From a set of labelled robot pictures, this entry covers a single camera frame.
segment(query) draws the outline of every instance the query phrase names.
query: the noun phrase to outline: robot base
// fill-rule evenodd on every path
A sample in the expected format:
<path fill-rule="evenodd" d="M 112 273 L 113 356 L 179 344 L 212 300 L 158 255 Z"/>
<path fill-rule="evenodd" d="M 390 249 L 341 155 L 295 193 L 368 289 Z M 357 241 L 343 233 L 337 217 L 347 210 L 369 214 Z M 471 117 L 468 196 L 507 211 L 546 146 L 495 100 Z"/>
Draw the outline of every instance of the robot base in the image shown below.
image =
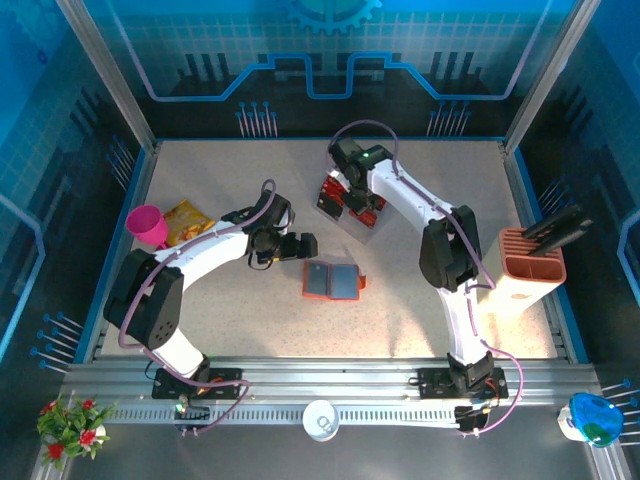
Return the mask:
<path fill-rule="evenodd" d="M 491 380 L 494 390 L 487 381 L 480 383 L 477 391 L 461 394 L 460 390 L 451 381 L 451 370 L 449 368 L 420 368 L 415 384 L 420 390 L 420 399 L 455 399 L 455 398 L 477 398 L 489 400 L 497 397 L 509 398 L 509 388 L 501 368 L 494 368 L 487 380 Z"/>
<path fill-rule="evenodd" d="M 211 368 L 208 381 L 226 382 L 242 378 L 242 370 L 239 368 Z M 173 377 L 165 369 L 156 371 L 151 398 L 155 400 L 178 400 L 185 394 L 192 400 L 236 400 L 240 396 L 240 386 L 211 388 L 207 392 L 197 395 L 197 388 L 182 383 Z"/>

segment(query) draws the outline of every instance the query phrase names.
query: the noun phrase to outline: snack bag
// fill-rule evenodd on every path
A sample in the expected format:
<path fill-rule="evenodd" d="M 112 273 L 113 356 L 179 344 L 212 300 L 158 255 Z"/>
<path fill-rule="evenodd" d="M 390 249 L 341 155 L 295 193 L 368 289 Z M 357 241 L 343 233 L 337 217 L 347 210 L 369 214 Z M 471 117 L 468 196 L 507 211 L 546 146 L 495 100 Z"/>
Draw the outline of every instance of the snack bag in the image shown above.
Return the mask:
<path fill-rule="evenodd" d="M 175 208 L 166 212 L 164 218 L 169 225 L 167 243 L 171 247 L 197 237 L 216 223 L 191 205 L 189 200 L 183 200 Z"/>

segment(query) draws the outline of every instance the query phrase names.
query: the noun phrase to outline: blue cap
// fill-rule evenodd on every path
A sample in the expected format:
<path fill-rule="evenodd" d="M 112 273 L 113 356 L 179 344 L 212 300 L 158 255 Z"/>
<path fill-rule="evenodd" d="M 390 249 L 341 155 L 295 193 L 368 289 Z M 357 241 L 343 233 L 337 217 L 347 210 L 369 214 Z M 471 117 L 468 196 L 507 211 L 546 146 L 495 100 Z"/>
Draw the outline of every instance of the blue cap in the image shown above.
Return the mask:
<path fill-rule="evenodd" d="M 576 393 L 569 400 L 569 409 L 573 424 L 593 446 L 609 446 L 622 433 L 624 415 L 605 398 L 591 393 Z"/>

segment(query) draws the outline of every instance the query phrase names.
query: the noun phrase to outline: pink cup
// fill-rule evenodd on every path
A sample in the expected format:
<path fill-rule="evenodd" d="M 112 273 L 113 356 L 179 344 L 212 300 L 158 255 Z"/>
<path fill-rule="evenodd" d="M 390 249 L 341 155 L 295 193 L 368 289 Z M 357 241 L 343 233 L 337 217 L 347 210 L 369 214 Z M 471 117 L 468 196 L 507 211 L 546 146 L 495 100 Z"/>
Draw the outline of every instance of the pink cup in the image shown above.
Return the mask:
<path fill-rule="evenodd" d="M 125 222 L 127 230 L 142 243 L 167 248 L 169 225 L 155 205 L 141 205 L 131 210 Z"/>

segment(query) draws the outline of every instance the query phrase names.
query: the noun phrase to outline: beige table surface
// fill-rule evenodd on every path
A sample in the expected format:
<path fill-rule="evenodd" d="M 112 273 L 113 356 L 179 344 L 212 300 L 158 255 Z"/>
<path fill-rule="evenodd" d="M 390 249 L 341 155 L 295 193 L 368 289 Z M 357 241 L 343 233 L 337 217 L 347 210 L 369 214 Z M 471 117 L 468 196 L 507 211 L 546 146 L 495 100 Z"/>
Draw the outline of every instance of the beige table surface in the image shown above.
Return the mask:
<path fill-rule="evenodd" d="M 390 142 L 362 141 L 365 147 Z M 266 272 L 246 260 L 221 266 L 183 297 L 180 328 L 203 352 L 232 356 L 444 357 L 447 326 L 436 291 L 418 268 L 421 236 L 396 211 L 366 244 L 315 209 L 325 176 L 325 140 L 170 141 L 160 150 L 147 203 L 169 210 L 184 198 L 214 219 L 259 197 L 273 178 L 291 201 L 296 232 L 318 239 L 319 260 L 357 263 L 368 286 L 358 302 L 305 298 L 302 262 Z M 399 159 L 427 189 L 475 212 L 483 252 L 500 229 L 518 226 L 494 142 L 401 142 Z M 487 341 L 521 358 L 555 357 L 542 304 L 517 320 L 481 319 Z M 126 354 L 109 327 L 102 354 Z"/>

